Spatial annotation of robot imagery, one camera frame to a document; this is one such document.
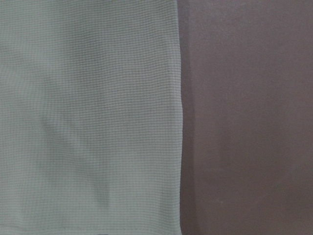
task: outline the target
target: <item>brown surface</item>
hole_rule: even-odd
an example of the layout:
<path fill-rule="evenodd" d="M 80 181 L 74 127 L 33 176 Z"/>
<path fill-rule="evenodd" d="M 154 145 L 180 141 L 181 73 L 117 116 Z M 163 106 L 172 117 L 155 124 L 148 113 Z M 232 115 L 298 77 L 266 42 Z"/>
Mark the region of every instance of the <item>brown surface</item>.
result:
<path fill-rule="evenodd" d="M 184 235 L 313 234 L 313 1 L 178 0 Z"/>

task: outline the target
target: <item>light green fabric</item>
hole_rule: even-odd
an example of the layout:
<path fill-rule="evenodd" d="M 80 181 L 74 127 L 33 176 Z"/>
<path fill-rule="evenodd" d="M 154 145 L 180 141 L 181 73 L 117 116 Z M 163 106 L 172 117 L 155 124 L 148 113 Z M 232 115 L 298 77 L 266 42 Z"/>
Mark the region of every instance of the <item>light green fabric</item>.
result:
<path fill-rule="evenodd" d="M 180 235 L 175 0 L 0 1 L 0 235 Z"/>

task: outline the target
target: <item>garment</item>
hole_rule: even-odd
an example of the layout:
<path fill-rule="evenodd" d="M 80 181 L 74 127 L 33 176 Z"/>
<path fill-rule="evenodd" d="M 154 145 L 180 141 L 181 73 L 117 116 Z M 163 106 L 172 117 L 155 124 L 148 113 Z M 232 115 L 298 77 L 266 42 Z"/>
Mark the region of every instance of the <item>garment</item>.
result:
<path fill-rule="evenodd" d="M 0 235 L 180 235 L 175 0 L 0 2 Z"/>

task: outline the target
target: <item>waffle-knit fabric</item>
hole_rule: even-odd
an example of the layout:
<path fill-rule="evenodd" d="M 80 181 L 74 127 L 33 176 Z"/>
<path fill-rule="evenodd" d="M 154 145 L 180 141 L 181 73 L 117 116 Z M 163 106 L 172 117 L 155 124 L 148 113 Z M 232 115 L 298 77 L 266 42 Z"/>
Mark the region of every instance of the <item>waffle-knit fabric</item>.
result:
<path fill-rule="evenodd" d="M 0 235 L 180 235 L 175 0 L 0 1 Z"/>

